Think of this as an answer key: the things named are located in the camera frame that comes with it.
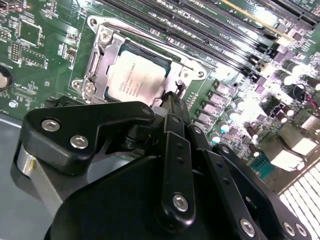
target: green circuit board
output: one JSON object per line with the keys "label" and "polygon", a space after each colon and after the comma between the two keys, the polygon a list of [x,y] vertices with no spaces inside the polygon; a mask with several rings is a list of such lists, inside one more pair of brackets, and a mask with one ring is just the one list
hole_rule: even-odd
{"label": "green circuit board", "polygon": [[[137,5],[135,1],[121,1],[132,8],[148,13],[147,9]],[[94,0],[22,0],[18,2],[20,8],[17,11],[0,11],[0,65],[7,68],[14,78],[13,86],[0,92],[0,112],[21,120],[28,111],[43,108],[45,101],[49,98],[58,99],[61,96],[68,96],[85,103],[79,93],[72,89],[71,82],[84,77],[93,41],[96,37],[96,34],[87,25],[88,16],[118,18],[146,33],[151,32],[150,27]],[[195,0],[189,0],[189,2],[195,5],[199,3]],[[288,31],[300,33],[302,38],[291,43],[288,48],[294,53],[295,62],[305,65],[310,76],[318,77],[319,73],[315,67],[320,63],[320,25],[314,31],[304,31],[277,17],[270,10],[252,0],[233,0],[231,2],[248,13],[260,16],[270,26],[282,23],[287,26]],[[295,2],[316,15],[320,13],[319,0],[296,0]],[[219,1],[217,4],[245,22],[259,26],[259,23],[251,21],[247,16],[235,11],[230,6]],[[223,14],[205,5],[202,8],[215,15],[216,18],[228,22],[244,32],[247,31],[244,26],[232,22]],[[219,32],[218,29],[210,29],[210,31]],[[226,41],[235,42],[232,36],[222,32],[220,35]],[[159,34],[157,37],[162,40],[166,39],[164,34]],[[267,46],[272,44],[272,41],[267,38],[256,37],[256,40]],[[203,53],[191,48],[184,50],[208,61]],[[261,55],[255,50],[252,50],[252,53],[259,55],[266,63],[277,66],[270,57]],[[193,81],[184,94],[190,117],[192,119],[197,117],[199,109],[208,99],[208,94],[217,81],[230,86],[237,83],[238,87],[235,93],[227,96],[229,102],[226,106],[231,104],[235,96],[239,96],[246,100],[248,105],[253,104],[257,109],[241,113],[241,121],[229,121],[230,128],[237,131],[233,134],[224,134],[221,139],[230,145],[239,157],[250,162],[253,159],[247,148],[248,143],[243,140],[243,135],[246,134],[244,122],[263,126],[263,132],[259,139],[262,139],[270,131],[276,132],[281,126],[276,119],[257,120],[260,113],[258,106],[274,94],[278,95],[296,112],[301,106],[288,98],[287,90],[279,87],[278,82],[267,83],[264,93],[256,93],[256,86],[236,70],[218,64],[214,60],[210,63],[215,65],[215,68],[207,68],[209,73],[207,78],[202,81]],[[223,112],[216,115],[217,120],[226,118],[226,114]],[[217,123],[213,121],[207,127],[206,134],[209,136],[215,128],[217,128]]]}

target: metal cylinder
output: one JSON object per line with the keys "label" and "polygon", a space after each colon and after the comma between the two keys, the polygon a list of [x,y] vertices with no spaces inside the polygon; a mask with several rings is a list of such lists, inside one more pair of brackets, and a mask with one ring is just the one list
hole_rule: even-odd
{"label": "metal cylinder", "polygon": [[260,155],[259,149],[253,143],[249,144],[249,150],[255,158],[259,157]]}
{"label": "metal cylinder", "polygon": [[237,121],[238,118],[239,118],[239,115],[238,115],[238,114],[236,113],[236,111],[235,111],[234,109],[232,109],[232,108],[228,109],[228,110],[226,111],[226,114],[228,115],[228,117],[229,117],[229,119],[230,119],[231,121]]}
{"label": "metal cylinder", "polygon": [[320,81],[318,81],[317,79],[308,77],[305,83],[308,84],[310,87],[314,88],[315,90],[320,91]]}
{"label": "metal cylinder", "polygon": [[287,72],[282,72],[278,75],[278,79],[283,82],[284,85],[289,86],[296,83],[296,78]]}
{"label": "metal cylinder", "polygon": [[218,125],[219,125],[220,131],[221,131],[222,134],[225,134],[225,133],[229,132],[230,128],[229,128],[229,125],[228,125],[228,123],[226,121],[221,120],[218,123]]}
{"label": "metal cylinder", "polygon": [[285,124],[288,121],[288,118],[282,112],[279,112],[278,115],[276,115],[275,117],[282,124]]}
{"label": "metal cylinder", "polygon": [[210,139],[213,144],[218,144],[221,141],[220,135],[217,132],[210,133]]}
{"label": "metal cylinder", "polygon": [[288,65],[286,65],[285,69],[293,75],[301,75],[305,71],[305,68],[302,65],[299,65],[295,62],[290,62]]}
{"label": "metal cylinder", "polygon": [[246,128],[246,131],[248,132],[248,134],[253,140],[256,140],[258,138],[257,132],[251,126],[248,126]]}
{"label": "metal cylinder", "polygon": [[236,108],[239,109],[240,111],[245,110],[246,103],[241,97],[238,97],[237,99],[235,99],[234,103],[236,105]]}
{"label": "metal cylinder", "polygon": [[287,105],[284,105],[283,107],[283,112],[285,115],[287,115],[288,117],[292,117],[294,114],[295,114],[295,111],[292,110],[289,106]]}

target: screw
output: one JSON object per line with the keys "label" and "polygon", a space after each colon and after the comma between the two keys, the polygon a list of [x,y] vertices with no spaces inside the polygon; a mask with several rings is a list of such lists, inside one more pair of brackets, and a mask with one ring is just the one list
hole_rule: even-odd
{"label": "screw", "polygon": [[11,101],[9,101],[9,107],[10,107],[10,108],[15,109],[15,108],[17,108],[18,106],[19,106],[19,103],[18,103],[16,100],[11,100]]}
{"label": "screw", "polygon": [[75,135],[70,139],[70,144],[75,149],[85,149],[88,147],[89,142],[85,136]]}
{"label": "screw", "polygon": [[41,126],[44,130],[48,132],[56,132],[60,129],[60,124],[53,119],[47,119],[42,121]]}
{"label": "screw", "polygon": [[198,128],[198,127],[194,127],[194,130],[195,130],[195,132],[197,133],[197,134],[200,134],[201,133],[201,130],[200,130],[200,128]]}
{"label": "screw", "polygon": [[95,20],[94,18],[92,18],[92,19],[90,20],[90,25],[91,25],[92,27],[97,26],[97,20]]}
{"label": "screw", "polygon": [[151,111],[150,111],[148,108],[146,108],[146,107],[143,107],[143,108],[142,108],[142,111],[143,111],[145,114],[151,114]]}
{"label": "screw", "polygon": [[84,86],[84,91],[86,94],[91,94],[95,91],[95,86],[91,82],[86,83]]}
{"label": "screw", "polygon": [[102,31],[100,33],[100,41],[103,43],[103,44],[107,44],[111,41],[111,35],[110,33],[108,33],[107,31]]}
{"label": "screw", "polygon": [[173,121],[175,121],[176,123],[180,123],[180,120],[179,120],[178,118],[173,117],[172,119],[173,119]]}
{"label": "screw", "polygon": [[80,83],[79,83],[78,81],[73,81],[73,82],[72,82],[72,87],[73,87],[74,89],[78,89],[78,88],[80,88]]}
{"label": "screw", "polygon": [[296,223],[295,226],[302,236],[306,237],[308,235],[306,230],[300,224]]}
{"label": "screw", "polygon": [[289,225],[289,223],[284,222],[283,226],[289,235],[291,235],[292,237],[294,237],[296,235],[295,230],[292,228],[292,226]]}
{"label": "screw", "polygon": [[228,153],[229,153],[228,148],[226,148],[225,146],[223,146],[221,149],[222,149],[222,151],[224,151],[226,154],[228,154]]}
{"label": "screw", "polygon": [[252,224],[245,218],[240,219],[240,225],[243,231],[250,237],[253,238],[256,235],[256,231]]}
{"label": "screw", "polygon": [[203,71],[198,72],[198,77],[202,78],[205,75],[205,73]]}
{"label": "screw", "polygon": [[176,194],[173,196],[173,205],[178,209],[180,212],[186,212],[189,208],[188,202],[184,196],[180,194]]}

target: dimm slot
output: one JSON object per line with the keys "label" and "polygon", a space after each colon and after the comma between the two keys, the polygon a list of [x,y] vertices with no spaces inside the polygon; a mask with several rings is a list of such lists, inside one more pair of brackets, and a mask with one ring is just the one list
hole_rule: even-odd
{"label": "dimm slot", "polygon": [[148,26],[155,31],[158,31],[159,33],[166,35],[167,42],[168,38],[172,38],[183,44],[186,43],[186,46],[191,46],[190,48],[195,49],[197,52],[199,51],[200,53],[203,53],[212,59],[217,59],[219,62],[235,69],[236,71],[243,73],[244,75],[248,75],[248,73],[252,72],[252,69],[243,64],[240,64],[239,62],[234,61],[231,57],[224,55],[211,47],[207,47],[201,42],[194,41],[194,39],[188,37],[182,32],[177,31],[176,29],[168,26],[163,22],[157,21],[152,17],[142,14],[139,10],[132,8],[119,0],[108,0],[108,2],[99,0],[99,2],[103,3],[107,7],[110,7],[111,9],[119,11],[126,16],[130,16],[135,21]]}
{"label": "dimm slot", "polygon": [[190,19],[187,19],[181,15],[177,15],[177,13],[174,13],[173,11],[163,7],[161,4],[155,2],[155,1],[148,1],[143,3],[142,0],[136,0],[134,2],[139,2],[140,6],[143,6],[146,9],[150,9],[150,11],[156,10],[159,13],[166,14],[168,18],[171,19],[171,21],[175,21],[175,24],[179,24],[179,26],[185,30],[187,30],[190,33],[193,33],[195,35],[200,36],[202,39],[205,39],[205,42],[213,42],[214,45],[217,47],[223,49],[226,52],[231,52],[235,55],[238,55],[241,57],[244,61],[247,61],[251,56],[250,53],[244,52],[242,49],[238,48],[237,45],[230,41],[226,41],[223,37],[220,37],[219,35],[213,34],[211,31],[209,31],[206,27],[197,24]]}
{"label": "dimm slot", "polygon": [[303,7],[297,5],[296,3],[290,0],[273,0],[273,1],[284,8],[287,8],[287,9],[290,8],[291,10],[296,11],[296,13],[299,15],[302,15],[305,20],[308,19],[315,24],[318,24],[320,22],[319,17],[317,17],[312,12],[307,11]]}
{"label": "dimm slot", "polygon": [[[213,4],[210,1],[206,1],[205,3],[203,3],[204,5],[208,6],[211,9],[215,8],[215,4]],[[208,14],[207,12],[204,11],[204,9],[202,9],[200,6],[197,6],[195,4],[193,4],[192,2],[187,2],[184,6],[186,9],[189,9],[195,13],[197,13],[200,16],[203,16],[203,18],[207,18],[207,20],[209,22],[211,22],[211,24],[214,24],[215,26],[219,26],[220,29],[223,29],[223,31],[232,36],[233,38],[239,40],[240,42],[245,42],[246,44],[250,45],[251,47],[253,47],[254,49],[257,47],[257,45],[260,45],[261,43],[253,38],[251,38],[250,36],[246,35],[243,31],[241,31],[240,29],[232,26],[231,24],[223,21],[220,18],[214,17],[210,14]]]}
{"label": "dimm slot", "polygon": [[210,6],[211,6],[210,8],[212,8],[214,11],[226,16],[227,18],[229,18],[233,22],[235,22],[239,25],[242,25],[243,27],[245,27],[245,28],[251,30],[252,32],[256,33],[257,35],[259,35],[260,37],[265,37],[265,32],[263,32],[260,28],[257,28],[255,26],[251,25],[250,23],[242,20],[241,18],[231,14],[230,12],[223,9],[222,7],[219,7],[219,5],[217,5],[217,4],[211,4]]}
{"label": "dimm slot", "polygon": [[300,17],[296,16],[292,12],[288,11],[287,9],[283,8],[282,6],[276,4],[272,0],[256,0],[259,4],[262,6],[270,9],[273,11],[276,15],[285,18],[286,20],[292,22],[293,24],[297,25],[298,27],[304,29],[304,30],[313,30],[315,27],[315,24],[310,24],[309,22],[304,21]]}

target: black capacitor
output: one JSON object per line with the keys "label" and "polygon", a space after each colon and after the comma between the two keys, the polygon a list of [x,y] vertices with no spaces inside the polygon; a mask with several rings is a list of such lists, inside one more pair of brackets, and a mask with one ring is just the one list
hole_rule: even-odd
{"label": "black capacitor", "polygon": [[320,91],[320,81],[319,80],[317,80],[313,77],[309,77],[309,76],[304,77],[304,79],[305,79],[305,83],[307,85],[314,88],[316,91]]}
{"label": "black capacitor", "polygon": [[258,138],[257,132],[251,126],[248,126],[246,128],[246,131],[248,132],[248,134],[253,140],[256,140]]}
{"label": "black capacitor", "polygon": [[275,117],[282,124],[285,124],[288,121],[288,118],[285,116],[283,112],[279,112]]}
{"label": "black capacitor", "polygon": [[295,111],[291,109],[291,107],[287,105],[283,105],[282,111],[284,112],[285,115],[288,117],[292,117],[295,114]]}
{"label": "black capacitor", "polygon": [[258,150],[258,148],[253,144],[253,143],[250,143],[249,144],[249,150],[250,152],[252,153],[252,155],[256,158],[256,157],[259,157],[260,155],[260,152]]}
{"label": "black capacitor", "polygon": [[7,68],[0,65],[0,91],[11,87],[14,79]]}

